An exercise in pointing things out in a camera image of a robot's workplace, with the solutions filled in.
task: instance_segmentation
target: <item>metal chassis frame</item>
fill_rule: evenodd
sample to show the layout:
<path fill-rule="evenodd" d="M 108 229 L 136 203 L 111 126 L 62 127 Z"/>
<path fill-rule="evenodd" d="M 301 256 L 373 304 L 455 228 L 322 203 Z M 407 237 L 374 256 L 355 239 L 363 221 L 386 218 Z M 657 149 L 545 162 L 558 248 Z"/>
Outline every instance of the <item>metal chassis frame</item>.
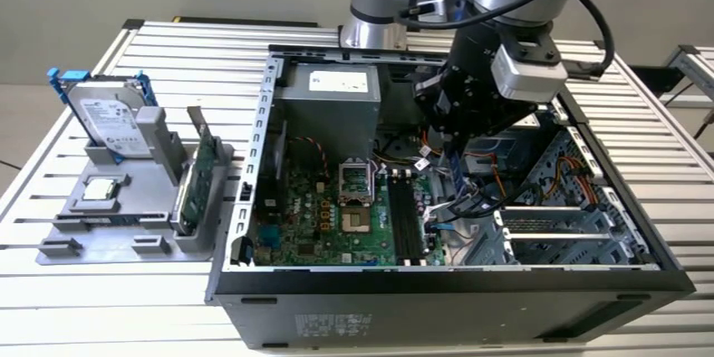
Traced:
<path fill-rule="evenodd" d="M 242 178 L 241 188 L 255 190 L 257 170 L 261 163 L 262 138 L 267 126 L 267 111 L 270 100 L 273 99 L 273 87 L 275 80 L 282 72 L 281 55 L 286 58 L 298 57 L 302 61 L 306 59 L 333 59 L 350 60 L 351 63 L 375 63 L 378 56 L 365 54 L 363 51 L 351 50 L 339 51 L 331 49 L 306 48 L 299 50 L 274 47 L 274 53 L 269 57 L 266 75 L 262 84 L 262 103 L 257 125 L 254 129 L 250 159 L 247 160 L 247 174 Z M 382 62 L 409 63 L 409 64 L 439 64 L 434 55 L 409 53 L 410 58 L 403 55 L 386 53 Z M 562 107 L 569 116 L 582 115 L 582 111 L 568 97 L 561 97 Z M 602 144 L 593 136 L 588 122 L 573 122 L 574 127 L 582 133 L 582 139 L 593 150 L 593 155 L 598 163 L 604 166 L 606 181 L 613 185 L 621 194 L 626 207 L 638 208 L 637 200 L 624 183 L 622 176 L 609 160 L 608 151 Z M 684 297 L 694 291 L 694 286 L 686 273 L 680 267 L 677 260 L 672 256 L 669 248 L 660 237 L 654 225 L 650 223 L 646 215 L 640 209 L 633 213 L 637 226 L 641 229 L 642 236 L 650 243 L 650 249 L 656 251 L 657 258 L 661 262 L 661 271 L 632 270 L 624 267 L 624 270 L 568 270 L 564 268 L 539 269 L 525 271 L 521 267 L 498 266 L 495 269 L 487 267 L 430 267 L 443 269 L 422 269 L 423 267 L 389 267 L 383 269 L 369 269 L 365 267 L 249 267 L 235 268 L 231 259 L 235 259 L 237 251 L 229 250 L 235 245 L 235 240 L 247 235 L 251 231 L 251 210 L 253 196 L 242 202 L 238 216 L 234 214 L 227 241 L 217 247 L 214 257 L 214 267 L 207 289 L 207 301 L 219 302 L 229 311 L 229 316 L 234 319 L 235 325 L 246 330 L 250 319 L 249 311 L 254 314 L 287 314 L 275 310 L 273 307 L 279 303 L 281 295 L 293 295 L 307 303 L 311 297 L 327 297 L 325 295 L 342 295 L 343 300 L 350 302 L 351 299 L 358 301 L 366 295 L 395 295 L 406 296 L 425 293 L 465 293 L 474 300 L 485 293 L 511 294 L 515 300 L 526 297 L 526 294 L 570 292 L 598 292 L 604 297 L 614 299 L 629 299 L 634 297 L 640 307 L 625 313 L 616 314 L 602 322 L 585 330 L 582 333 L 568 334 L 568 331 L 554 331 L 551 334 L 543 334 L 542 341 L 584 341 L 593 339 L 609 329 L 629 322 L 637 316 L 646 314 L 649 311 L 660 308 L 674 299 Z M 245 304 L 261 304 L 261 306 L 247 306 Z M 253 337 L 250 334 L 243 335 L 246 338 Z M 277 345 L 263 343 L 262 347 L 283 347 L 285 344 Z"/>

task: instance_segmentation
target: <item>gray parts tray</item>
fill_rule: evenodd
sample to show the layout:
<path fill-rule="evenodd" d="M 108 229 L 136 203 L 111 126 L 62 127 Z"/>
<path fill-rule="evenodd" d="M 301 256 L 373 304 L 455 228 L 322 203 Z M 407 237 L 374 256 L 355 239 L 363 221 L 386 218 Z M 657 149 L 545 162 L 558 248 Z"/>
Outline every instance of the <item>gray parts tray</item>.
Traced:
<path fill-rule="evenodd" d="M 76 263 L 132 263 L 132 262 L 174 262 L 206 261 L 214 252 L 215 232 L 221 224 L 221 209 L 223 202 L 223 188 L 229 176 L 229 168 L 234 147 L 222 144 L 217 138 L 217 150 L 222 149 L 221 157 L 214 166 L 214 180 L 209 195 L 203 224 L 197 227 L 191 236 L 182 236 L 170 226 L 166 217 L 159 219 L 139 219 L 139 222 L 118 224 L 110 222 L 80 223 L 78 220 L 55 222 L 50 236 L 40 244 L 38 263 L 42 265 Z M 131 171 L 132 186 L 142 191 L 127 193 L 127 205 L 136 208 L 136 212 L 155 215 L 171 214 L 178 187 L 171 185 L 162 164 L 154 160 L 124 161 L 120 171 Z M 98 172 L 90 162 L 78 180 L 72 195 L 84 191 L 84 178 Z M 102 176 L 112 176 L 104 169 Z M 151 194 L 151 204 L 142 202 L 142 194 Z"/>

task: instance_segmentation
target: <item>wire bundle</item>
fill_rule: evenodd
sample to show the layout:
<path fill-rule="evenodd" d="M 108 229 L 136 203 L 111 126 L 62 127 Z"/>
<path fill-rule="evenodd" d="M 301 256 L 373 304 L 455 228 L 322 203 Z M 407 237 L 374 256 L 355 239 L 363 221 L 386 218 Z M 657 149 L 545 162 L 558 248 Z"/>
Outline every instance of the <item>wire bundle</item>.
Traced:
<path fill-rule="evenodd" d="M 317 142 L 310 137 L 293 137 L 293 139 L 294 140 L 299 140 L 299 141 L 306 141 L 306 142 L 311 143 L 315 146 L 318 152 L 321 153 L 321 158 L 323 159 L 325 178 L 330 179 L 330 170 L 327 168 L 327 155 L 325 154 L 325 149 L 323 149 L 323 146 L 321 145 L 321 143 Z"/>
<path fill-rule="evenodd" d="M 556 190 L 558 189 L 558 185 L 561 184 L 561 170 L 562 170 L 561 167 L 562 167 L 562 163 L 564 162 L 568 164 L 568 167 L 570 168 L 572 171 L 585 167 L 582 162 L 578 161 L 574 157 L 561 156 L 558 158 L 558 162 L 556 164 L 554 184 L 550 186 L 550 188 L 546 191 L 546 197 L 550 197 L 556 193 Z M 589 203 L 590 204 L 597 204 L 598 203 L 598 196 L 597 196 L 596 191 L 593 190 L 593 187 L 590 186 L 586 178 L 584 177 L 584 175 L 574 175 L 574 178 L 576 178 L 576 182 L 578 183 L 578 186 L 581 187 L 582 194 L 585 195 L 585 197 L 589 200 Z"/>
<path fill-rule="evenodd" d="M 434 150 L 429 145 L 429 138 L 426 136 L 426 130 L 422 131 L 422 145 L 429 146 L 430 150 L 433 150 L 434 155 L 437 156 L 442 155 L 442 151 Z M 499 160 L 497 159 L 495 153 L 491 152 L 490 154 L 477 154 L 474 152 L 465 152 L 465 155 L 474 156 L 478 158 L 491 158 L 493 177 L 495 178 L 495 182 L 499 184 L 501 195 L 506 197 L 506 188 L 503 187 L 503 182 L 501 181 L 499 169 L 498 169 Z"/>

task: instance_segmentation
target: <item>black cable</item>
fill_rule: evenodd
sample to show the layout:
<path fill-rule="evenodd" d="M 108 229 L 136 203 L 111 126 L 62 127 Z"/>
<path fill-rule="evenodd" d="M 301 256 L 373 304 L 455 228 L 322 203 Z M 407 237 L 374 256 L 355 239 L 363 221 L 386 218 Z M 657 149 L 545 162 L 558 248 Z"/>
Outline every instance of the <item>black cable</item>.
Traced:
<path fill-rule="evenodd" d="M 590 12 L 590 15 L 593 16 L 596 24 L 601 29 L 602 33 L 602 41 L 605 42 L 605 59 L 600 63 L 598 67 L 590 71 L 592 75 L 594 75 L 596 77 L 601 77 L 605 73 L 605 70 L 608 70 L 608 67 L 610 67 L 610 65 L 613 64 L 613 60 L 616 60 L 616 37 L 613 36 L 613 30 L 610 29 L 605 16 L 602 15 L 601 10 L 598 9 L 593 1 L 578 1 L 581 2 L 586 10 Z"/>
<path fill-rule="evenodd" d="M 672 103 L 672 101 L 673 101 L 674 99 L 677 99 L 677 97 L 678 97 L 681 94 L 684 94 L 684 92 L 685 92 L 688 89 L 692 88 L 692 85 L 694 85 L 694 83 L 689 83 L 689 84 L 680 90 L 680 92 L 677 92 L 677 93 L 674 94 L 674 96 L 670 98 L 670 100 L 668 100 L 668 102 L 665 102 L 665 107 Z"/>
<path fill-rule="evenodd" d="M 399 11 L 397 17 L 394 18 L 398 23 L 402 25 L 418 28 L 418 29 L 457 29 L 463 28 L 469 25 L 483 23 L 494 18 L 502 16 L 506 13 L 510 13 L 517 8 L 526 6 L 534 0 L 517 0 L 513 3 L 509 3 L 506 6 L 495 8 L 485 13 L 477 14 L 469 18 L 465 18 L 459 21 L 447 21 L 446 23 L 425 23 L 418 20 L 411 20 L 410 17 L 419 13 L 419 6 L 411 6 L 406 10 Z"/>
<path fill-rule="evenodd" d="M 3 161 L 3 160 L 0 160 L 0 164 L 3 164 L 3 165 L 6 165 L 6 166 L 11 167 L 12 169 L 18 169 L 19 171 L 23 170 L 23 168 L 22 168 L 20 166 L 14 165 L 14 164 L 11 164 L 10 162 L 6 162 L 6 161 Z"/>
<path fill-rule="evenodd" d="M 538 186 L 534 183 L 526 183 L 523 186 L 521 186 L 515 190 L 515 192 L 510 196 L 507 196 L 506 198 L 499 200 L 497 203 L 494 203 L 487 209 L 485 209 L 482 211 L 478 211 L 478 212 L 457 212 L 457 211 L 453 211 L 454 217 L 446 219 L 445 221 L 442 221 L 439 223 L 450 223 L 450 222 L 458 221 L 459 219 L 478 219 L 479 217 L 487 217 L 489 215 L 493 214 L 493 212 L 497 209 L 503 207 L 506 204 L 510 204 L 511 202 L 514 202 L 515 199 L 529 190 L 534 191 L 535 198 L 537 198 L 535 205 L 539 205 L 542 203 L 542 194 L 541 194 L 542 189 L 541 189 L 541 186 Z"/>
<path fill-rule="evenodd" d="M 698 140 L 700 137 L 702 136 L 704 134 L 704 131 L 706 130 L 706 128 L 709 127 L 709 124 L 704 123 L 701 126 L 700 126 L 700 130 L 697 130 L 697 133 L 694 134 L 694 139 Z"/>

